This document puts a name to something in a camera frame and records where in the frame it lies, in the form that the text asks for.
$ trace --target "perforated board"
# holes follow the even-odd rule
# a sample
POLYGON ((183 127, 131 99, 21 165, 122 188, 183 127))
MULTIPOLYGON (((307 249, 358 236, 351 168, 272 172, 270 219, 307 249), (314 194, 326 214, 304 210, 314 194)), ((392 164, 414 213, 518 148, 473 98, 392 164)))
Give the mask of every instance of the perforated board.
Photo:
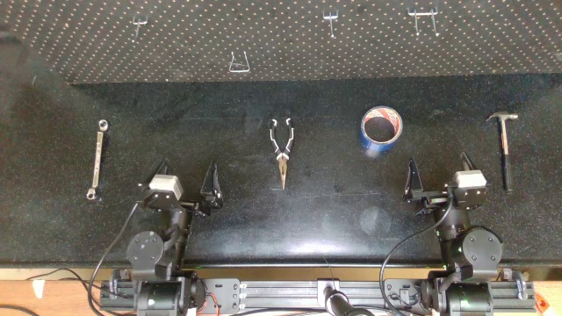
POLYGON ((69 83, 561 72, 561 10, 559 0, 0 3, 2 22, 69 83), (438 12, 439 36, 431 16, 416 34, 413 9, 438 12), (148 22, 134 40, 136 18, 148 22), (250 71, 229 72, 243 52, 250 71))

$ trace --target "pliers handle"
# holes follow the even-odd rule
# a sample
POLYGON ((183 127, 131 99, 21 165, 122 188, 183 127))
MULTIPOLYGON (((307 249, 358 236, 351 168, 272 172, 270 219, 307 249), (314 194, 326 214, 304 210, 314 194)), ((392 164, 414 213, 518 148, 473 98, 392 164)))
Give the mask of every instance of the pliers handle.
POLYGON ((285 150, 281 151, 281 148, 277 144, 275 131, 277 130, 277 121, 275 119, 271 120, 271 128, 270 128, 270 139, 271 144, 273 144, 273 150, 275 150, 276 159, 279 160, 282 157, 286 160, 289 160, 289 154, 291 153, 292 145, 294 144, 294 131, 295 127, 292 124, 290 118, 288 118, 285 123, 289 127, 289 140, 287 141, 287 145, 285 146, 285 150))

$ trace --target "pliers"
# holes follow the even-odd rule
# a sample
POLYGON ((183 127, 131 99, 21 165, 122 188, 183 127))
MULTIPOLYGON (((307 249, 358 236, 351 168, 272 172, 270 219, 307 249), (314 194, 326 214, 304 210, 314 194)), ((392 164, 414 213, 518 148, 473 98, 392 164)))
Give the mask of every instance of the pliers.
POLYGON ((277 121, 275 119, 271 120, 270 128, 270 139, 273 144, 273 150, 275 150, 275 156, 279 162, 279 172, 281 173, 281 184, 283 185, 283 190, 285 189, 285 179, 287 177, 287 161, 289 161, 289 153, 291 152, 292 145, 294 144, 294 131, 295 128, 292 125, 291 119, 288 118, 285 123, 289 127, 289 140, 285 146, 285 150, 281 151, 279 145, 275 140, 275 131, 277 130, 277 121))

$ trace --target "black countertop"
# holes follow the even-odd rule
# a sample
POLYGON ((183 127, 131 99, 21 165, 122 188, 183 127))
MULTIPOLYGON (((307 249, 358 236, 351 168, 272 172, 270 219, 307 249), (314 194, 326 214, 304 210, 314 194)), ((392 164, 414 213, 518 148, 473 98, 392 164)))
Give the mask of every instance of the black countertop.
MULTIPOLYGON (((432 223, 401 201, 407 159, 416 159, 427 190, 440 189, 461 169, 463 151, 489 187, 472 223, 503 237, 502 263, 562 264, 561 75, 84 86, 40 79, 4 85, 2 266, 93 266, 140 198, 136 184, 163 157, 187 197, 198 195, 209 163, 219 165, 225 207, 194 220, 190 265, 308 265, 323 257, 332 265, 378 265, 432 223), (404 132, 390 152, 370 157, 359 122, 377 105, 397 110, 404 132), (486 122, 501 110, 519 113, 507 122, 509 195, 501 187, 498 123, 486 122), (270 119, 287 117, 296 140, 280 190, 268 128, 270 119), (110 128, 101 200, 91 202, 100 119, 110 128)), ((137 213, 107 263, 127 265, 129 239, 159 223, 157 214, 137 213)), ((435 235, 410 241, 392 263, 439 264, 435 235)))

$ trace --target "wrench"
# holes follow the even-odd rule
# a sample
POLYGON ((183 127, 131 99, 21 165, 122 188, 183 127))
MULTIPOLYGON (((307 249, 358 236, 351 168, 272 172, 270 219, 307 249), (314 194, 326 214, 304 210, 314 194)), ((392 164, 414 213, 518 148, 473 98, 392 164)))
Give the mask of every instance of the wrench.
POLYGON ((104 144, 104 132, 107 131, 108 123, 105 119, 99 121, 99 131, 97 132, 96 141, 96 160, 94 162, 94 180, 91 183, 91 188, 88 189, 86 197, 90 200, 96 199, 96 189, 99 185, 99 165, 102 161, 102 145, 104 144))

